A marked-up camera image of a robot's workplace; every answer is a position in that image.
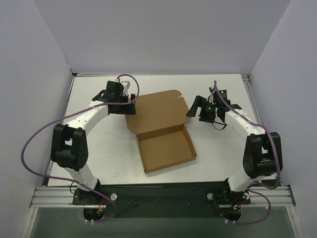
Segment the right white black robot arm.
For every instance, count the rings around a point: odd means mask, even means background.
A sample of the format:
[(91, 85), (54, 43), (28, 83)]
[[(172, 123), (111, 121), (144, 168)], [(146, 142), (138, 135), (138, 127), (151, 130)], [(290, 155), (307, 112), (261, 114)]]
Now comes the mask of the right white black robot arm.
[(282, 154), (278, 133), (267, 133), (238, 104), (226, 105), (217, 96), (213, 101), (196, 96), (186, 116), (195, 117), (198, 108), (201, 109), (199, 121), (214, 124), (219, 118), (223, 126), (233, 128), (245, 141), (243, 168), (227, 179), (232, 192), (242, 192), (254, 183), (269, 189), (279, 186)]

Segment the brown cardboard box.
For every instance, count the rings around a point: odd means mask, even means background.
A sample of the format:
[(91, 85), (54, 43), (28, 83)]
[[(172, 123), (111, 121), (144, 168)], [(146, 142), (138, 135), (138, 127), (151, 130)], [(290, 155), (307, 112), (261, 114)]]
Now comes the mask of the brown cardboard box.
[(197, 153), (185, 126), (189, 111), (178, 90), (139, 96), (135, 115), (127, 115), (128, 129), (136, 135), (146, 174), (187, 163)]

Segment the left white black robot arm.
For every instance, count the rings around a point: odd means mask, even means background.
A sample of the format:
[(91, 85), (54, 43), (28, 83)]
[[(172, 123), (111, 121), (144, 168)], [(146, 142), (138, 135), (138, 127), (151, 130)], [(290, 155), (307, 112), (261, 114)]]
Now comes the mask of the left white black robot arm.
[(90, 101), (87, 111), (80, 113), (66, 124), (57, 124), (53, 129), (51, 160), (64, 168), (84, 191), (84, 198), (91, 204), (101, 200), (99, 180), (91, 172), (87, 135), (110, 114), (135, 115), (135, 94), (128, 94), (129, 81), (108, 81), (106, 88)]

